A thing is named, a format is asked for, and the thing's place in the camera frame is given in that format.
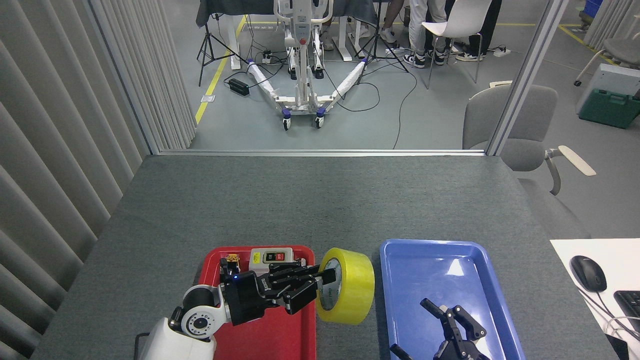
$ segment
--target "computer mouse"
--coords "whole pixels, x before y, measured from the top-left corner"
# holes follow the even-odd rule
[[[607,289],[607,279],[598,263],[586,256],[578,255],[571,258],[571,272],[580,285],[587,291],[599,293]]]

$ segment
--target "robotic hand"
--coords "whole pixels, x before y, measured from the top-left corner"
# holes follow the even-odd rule
[[[420,305],[440,320],[444,331],[445,340],[433,360],[490,360],[476,347],[476,342],[486,336],[486,330],[462,306],[443,311],[427,298],[422,299]],[[456,321],[466,330],[466,340],[463,340]],[[398,344],[393,344],[390,350],[401,360],[413,359]]]
[[[271,263],[260,276],[240,272],[238,263],[220,259],[220,285],[196,285],[184,294],[171,318],[156,323],[141,354],[142,360],[211,360],[213,334],[227,322],[234,326],[264,316],[282,306],[290,315],[316,298],[316,290],[336,280],[335,269],[303,266],[300,260]]]

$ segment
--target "blue tray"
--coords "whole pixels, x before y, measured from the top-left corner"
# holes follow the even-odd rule
[[[444,336],[440,322],[420,306],[428,298],[437,306],[464,307],[487,330],[477,347],[491,360],[525,359],[491,261],[480,245],[387,240],[380,247],[380,261],[389,345],[397,343],[415,360],[433,358]]]

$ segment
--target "yellow tape roll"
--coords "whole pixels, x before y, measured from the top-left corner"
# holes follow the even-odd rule
[[[318,316],[326,322],[358,325],[367,317],[373,302],[371,261],[359,252],[334,247],[320,263],[320,270],[325,268],[335,269],[335,281],[318,290]]]

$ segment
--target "patient lift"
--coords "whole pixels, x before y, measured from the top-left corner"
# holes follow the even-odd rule
[[[356,65],[331,95],[318,96],[314,92],[312,78],[313,74],[317,79],[324,77],[320,34],[322,24],[332,18],[333,0],[274,0],[273,13],[284,25],[289,74],[296,80],[296,95],[279,96],[278,90],[273,88],[252,59],[248,59],[248,72],[253,75],[275,109],[282,113],[282,125],[285,130],[291,127],[291,115],[314,113],[314,125],[319,129],[324,123],[324,115],[356,83],[365,67],[366,59]],[[309,64],[308,58],[309,45],[312,46],[314,58],[312,65]]]

